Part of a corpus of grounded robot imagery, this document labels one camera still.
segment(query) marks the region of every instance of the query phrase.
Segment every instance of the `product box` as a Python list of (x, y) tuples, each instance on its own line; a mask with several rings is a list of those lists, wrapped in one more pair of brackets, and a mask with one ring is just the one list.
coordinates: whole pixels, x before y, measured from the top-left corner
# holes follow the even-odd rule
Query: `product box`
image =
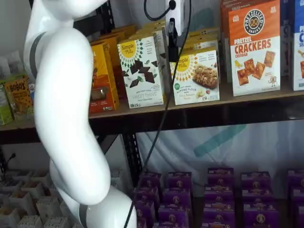
[(107, 42), (97, 41), (91, 44), (94, 55), (93, 84), (89, 113), (116, 110), (119, 98), (115, 84), (110, 56), (110, 46)]
[(130, 108), (164, 104), (164, 84), (157, 37), (143, 35), (118, 45)]
[(28, 76), (22, 75), (4, 83), (15, 120), (32, 118), (34, 115), (33, 100), (30, 96)]
[(134, 205), (137, 218), (145, 218), (147, 227), (151, 228), (156, 221), (154, 202), (152, 200), (137, 200)]
[(205, 185), (204, 199), (208, 201), (223, 202), (233, 200), (232, 186)]
[(242, 199), (243, 202), (272, 202), (274, 201), (274, 195), (272, 190), (263, 189), (253, 189), (253, 188), (243, 188), (242, 189)]
[(50, 217), (62, 216), (58, 199), (51, 196), (42, 197), (37, 202), (37, 209), (44, 224)]
[(24, 192), (29, 192), (33, 199), (44, 197), (44, 191), (41, 182), (29, 181), (21, 187)]
[(241, 173), (242, 187), (271, 188), (269, 172), (243, 172)]
[(158, 210), (160, 206), (160, 197), (158, 193), (157, 187), (154, 188), (146, 188), (140, 187), (138, 189), (134, 189), (133, 193), (136, 193), (136, 198), (138, 200), (151, 200), (154, 202), (155, 210)]
[(234, 186), (233, 168), (209, 168), (208, 184), (232, 185)]
[(65, 217), (49, 218), (44, 228), (70, 228), (69, 221)]
[(0, 208), (0, 227), (3, 228), (17, 228), (20, 222), (20, 216), (17, 209), (11, 207)]
[(39, 216), (24, 216), (18, 223), (18, 228), (44, 228)]
[[(170, 63), (171, 74), (175, 63)], [(174, 81), (176, 105), (219, 100), (219, 71), (215, 47), (183, 52)]]
[(187, 209), (184, 206), (161, 204), (158, 210), (160, 222), (177, 223), (180, 226), (189, 226)]
[(205, 219), (223, 220), (235, 224), (235, 205), (233, 201), (204, 202), (203, 216)]
[(244, 204), (244, 223), (246, 227), (279, 227), (279, 212), (274, 204)]
[(9, 196), (9, 200), (10, 205), (14, 208), (17, 208), (19, 214), (37, 214), (29, 192), (16, 191)]
[(233, 95), (280, 89), (280, 1), (228, 10)]

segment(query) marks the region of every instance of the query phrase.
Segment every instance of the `sweet thins box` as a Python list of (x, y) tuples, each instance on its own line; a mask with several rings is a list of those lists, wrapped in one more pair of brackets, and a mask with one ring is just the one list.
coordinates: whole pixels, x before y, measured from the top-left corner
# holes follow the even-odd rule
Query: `sweet thins box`
[(164, 104), (164, 83), (155, 34), (118, 44), (130, 108)]
[(248, 188), (271, 188), (271, 177), (269, 172), (243, 172), (241, 184)]
[(233, 168), (209, 168), (208, 184), (232, 185), (234, 186)]
[(280, 89), (280, 1), (228, 10), (233, 95)]
[(246, 227), (279, 227), (279, 212), (274, 204), (244, 204), (244, 223)]

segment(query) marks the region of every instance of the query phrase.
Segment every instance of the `chocolate image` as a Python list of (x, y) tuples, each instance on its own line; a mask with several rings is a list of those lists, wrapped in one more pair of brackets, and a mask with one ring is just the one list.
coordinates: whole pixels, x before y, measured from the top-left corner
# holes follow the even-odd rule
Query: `chocolate image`
[(144, 78), (146, 79), (146, 82), (155, 83), (153, 73), (151, 72), (144, 73)]
[(134, 81), (132, 81), (131, 85), (130, 85), (130, 88), (134, 87), (134, 86), (137, 86), (139, 83), (139, 80), (138, 79), (135, 79)]
[(138, 73), (144, 74), (144, 73), (148, 72), (149, 70), (150, 70), (150, 67), (148, 67), (148, 66), (142, 67), (142, 68), (138, 71)]

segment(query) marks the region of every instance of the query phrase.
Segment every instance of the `black cable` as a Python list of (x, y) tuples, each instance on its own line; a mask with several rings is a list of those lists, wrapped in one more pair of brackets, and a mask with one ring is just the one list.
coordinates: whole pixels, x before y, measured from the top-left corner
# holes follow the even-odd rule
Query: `black cable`
[[(168, 112), (168, 107), (169, 107), (169, 102), (170, 102), (170, 98), (172, 97), (172, 94), (173, 94), (173, 85), (174, 85), (174, 80), (175, 80), (175, 75), (176, 75), (176, 70), (177, 70), (177, 67), (178, 67), (178, 62), (181, 58), (181, 53), (182, 53), (182, 50), (184, 49), (184, 46), (185, 46), (185, 43), (186, 43), (186, 40), (187, 40), (187, 37), (188, 37), (188, 33), (189, 33), (189, 29), (190, 29), (190, 23), (191, 23), (191, 10), (192, 10), (192, 2), (191, 0), (189, 0), (189, 21), (188, 21), (188, 24), (187, 24), (187, 30), (186, 30), (186, 35), (185, 35), (185, 40), (181, 46), (181, 49), (180, 49), (180, 53), (179, 53), (179, 56), (178, 56), (178, 59), (177, 59), (177, 62), (176, 62), (176, 65), (175, 65), (175, 68), (174, 68), (174, 73), (173, 73), (173, 78), (172, 78), (172, 83), (171, 83), (171, 86), (170, 86), (170, 92), (169, 92), (169, 97), (167, 99), (167, 103), (166, 103), (166, 107), (165, 107), (165, 111), (164, 111), (164, 114), (162, 116), (162, 119), (161, 119), (161, 124), (157, 130), (157, 133), (156, 133), (156, 136), (153, 140), (153, 143), (152, 143), (152, 146), (149, 150), (149, 153), (148, 153), (148, 156), (147, 156), (147, 159), (146, 161), (144, 162), (144, 165), (143, 165), (143, 168), (142, 168), (142, 172), (141, 174), (139, 175), (139, 181), (138, 181), (138, 185), (137, 186), (140, 186), (141, 185), (141, 182), (142, 182), (142, 177), (143, 177), (143, 174), (146, 172), (147, 170), (147, 165), (148, 165), (148, 161), (151, 157), (151, 154), (152, 154), (152, 151), (155, 147), (155, 144), (156, 144), (156, 141), (158, 139), (158, 136), (162, 130), (162, 127), (163, 127), (163, 123), (165, 122), (165, 119), (166, 119), (166, 116), (167, 116), (167, 112)], [(130, 210), (129, 210), (129, 213), (128, 213), (128, 217), (127, 217), (127, 220), (124, 224), (124, 228), (127, 228), (127, 225), (129, 223), (129, 220), (130, 220), (130, 217), (131, 217), (131, 213), (132, 213), (132, 210), (133, 210), (133, 207), (134, 207), (134, 202), (136, 200), (136, 193), (134, 194), (134, 197), (133, 197), (133, 200), (132, 200), (132, 204), (130, 206)]]

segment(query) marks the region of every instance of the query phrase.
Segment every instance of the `purple box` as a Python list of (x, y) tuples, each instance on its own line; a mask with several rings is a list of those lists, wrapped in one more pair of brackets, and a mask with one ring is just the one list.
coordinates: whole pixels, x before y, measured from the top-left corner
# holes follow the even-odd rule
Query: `purple box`
[(244, 223), (246, 227), (279, 227), (279, 212), (271, 203), (245, 203)]
[(180, 226), (189, 226), (188, 211), (182, 205), (161, 204), (158, 209), (158, 216), (160, 222), (172, 222)]
[(234, 224), (228, 221), (203, 219), (201, 228), (234, 228)]
[(235, 224), (234, 202), (205, 202), (203, 217), (210, 220), (229, 221)]
[(234, 186), (233, 168), (209, 168), (208, 169), (208, 184)]
[(137, 200), (135, 202), (137, 218), (145, 218), (147, 227), (151, 228), (156, 221), (154, 202), (151, 200)]
[(241, 173), (241, 185), (248, 188), (271, 188), (269, 172), (243, 172)]
[(242, 189), (243, 202), (272, 202), (274, 201), (274, 195), (271, 189), (253, 189), (243, 188)]
[(232, 186), (205, 185), (204, 199), (208, 201), (232, 201)]
[(192, 188), (191, 172), (169, 172), (167, 178), (168, 188), (190, 189)]
[(158, 210), (160, 206), (160, 196), (158, 194), (157, 187), (154, 188), (146, 188), (141, 187), (136, 191), (136, 199), (137, 200), (152, 200), (154, 202), (155, 210)]

